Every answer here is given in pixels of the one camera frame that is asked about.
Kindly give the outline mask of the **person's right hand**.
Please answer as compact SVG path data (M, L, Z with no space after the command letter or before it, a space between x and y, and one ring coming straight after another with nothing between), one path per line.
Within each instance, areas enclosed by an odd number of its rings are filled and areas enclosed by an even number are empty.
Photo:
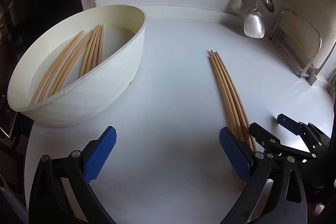
M315 223L316 219L323 211L324 206L320 203L308 203L307 204L307 223Z

